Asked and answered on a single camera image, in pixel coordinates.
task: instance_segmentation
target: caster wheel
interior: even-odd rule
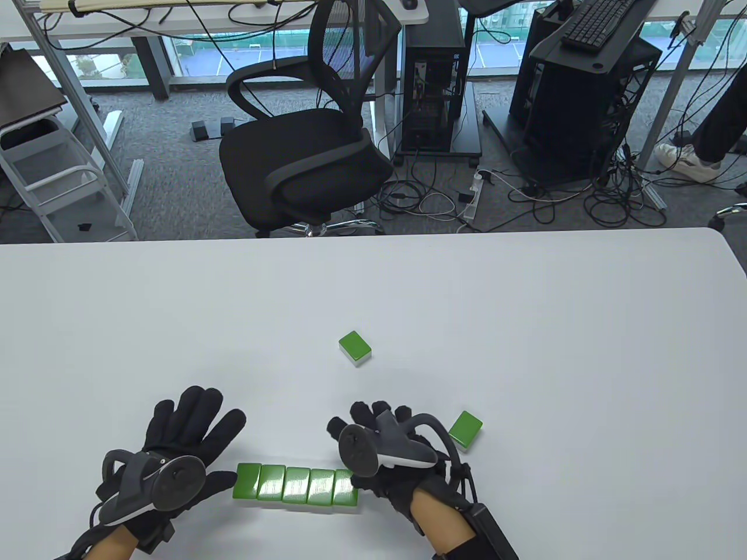
[[[724,219],[719,218],[718,216],[714,216],[708,222],[708,227],[711,229],[715,229],[716,231],[724,231],[725,225],[726,225],[726,222],[724,222]]]

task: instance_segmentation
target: white sneaker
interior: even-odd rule
[[[695,148],[692,144],[678,148],[671,144],[661,143],[654,148],[654,155],[667,169],[682,173],[698,183],[710,183],[721,174],[721,162],[704,164],[695,155]]]

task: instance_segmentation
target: black keyboard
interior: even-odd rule
[[[599,52],[636,0],[586,0],[565,24],[560,40],[567,46]]]

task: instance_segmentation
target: hand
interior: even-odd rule
[[[364,402],[356,402],[350,407],[350,416],[354,423],[376,430],[376,417],[387,410],[391,410],[391,406],[384,401],[375,402],[371,408]],[[408,406],[400,406],[394,411],[394,417],[397,418],[399,423],[405,422],[412,418],[412,410]],[[327,431],[336,441],[339,441],[340,432],[345,426],[347,426],[347,422],[335,416],[327,424]],[[411,440],[433,448],[423,436],[415,432],[410,432],[407,435]],[[353,475],[350,481],[355,488],[371,490],[378,497],[385,497],[394,509],[413,521],[410,505],[415,489],[421,486],[427,487],[434,482],[434,479],[438,480],[439,486],[445,485],[446,463],[444,458],[444,454],[439,453],[436,465],[428,469],[401,466],[380,467],[376,475],[371,478]]]
[[[161,401],[153,411],[143,451],[153,451],[168,459],[194,455],[206,467],[209,466],[247,423],[246,415],[234,409],[226,413],[208,434],[222,404],[223,395],[218,389],[197,386],[188,388],[182,394],[176,410],[172,400]],[[112,479],[98,487],[96,495],[102,502],[119,491],[123,472],[124,467],[121,467]],[[234,484],[236,473],[216,470],[208,474],[202,490],[184,507],[175,511],[148,511],[126,521],[124,526],[139,541],[139,548],[152,550],[173,518],[210,496],[233,488]]]

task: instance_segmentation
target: chair base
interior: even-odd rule
[[[305,223],[297,223],[288,225],[281,228],[280,231],[286,231],[288,233],[302,235],[304,237],[325,237],[328,235],[335,234],[352,234],[359,229],[373,229],[376,235],[384,235],[384,228],[372,220],[348,220],[346,222],[322,224],[322,225],[309,225]],[[257,231],[256,237],[269,237],[270,232],[268,231]]]

